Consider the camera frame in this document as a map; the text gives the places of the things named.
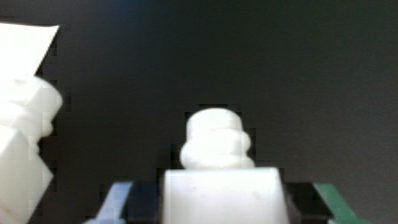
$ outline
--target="dark surface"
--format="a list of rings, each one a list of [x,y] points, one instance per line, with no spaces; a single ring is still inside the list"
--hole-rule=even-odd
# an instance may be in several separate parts
[[[288,214],[292,224],[327,224],[334,219],[311,182],[287,183]]]
[[[359,217],[398,220],[397,1],[0,0],[0,20],[61,24],[40,75],[66,105],[32,224],[96,215],[100,189],[155,180],[185,113],[233,104],[256,163],[336,184]]]

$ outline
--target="white 3d printed object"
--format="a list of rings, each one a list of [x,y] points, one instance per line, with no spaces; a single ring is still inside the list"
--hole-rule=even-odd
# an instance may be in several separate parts
[[[54,130],[63,97],[34,77],[59,26],[0,24],[0,223],[25,224],[54,174],[38,141]]]
[[[187,124],[182,163],[166,172],[164,224],[288,224],[278,168],[255,168],[239,115],[199,111]]]

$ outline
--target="white block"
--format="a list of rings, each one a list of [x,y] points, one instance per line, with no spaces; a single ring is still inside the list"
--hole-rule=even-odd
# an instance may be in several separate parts
[[[169,170],[164,224],[288,224],[276,168]]]
[[[36,76],[0,76],[0,101],[22,105],[52,122],[63,105],[63,96],[50,83]]]
[[[4,224],[27,223],[54,177],[32,148],[36,146],[31,146],[20,131],[0,126],[0,223]]]
[[[0,23],[0,76],[34,75],[57,30]]]

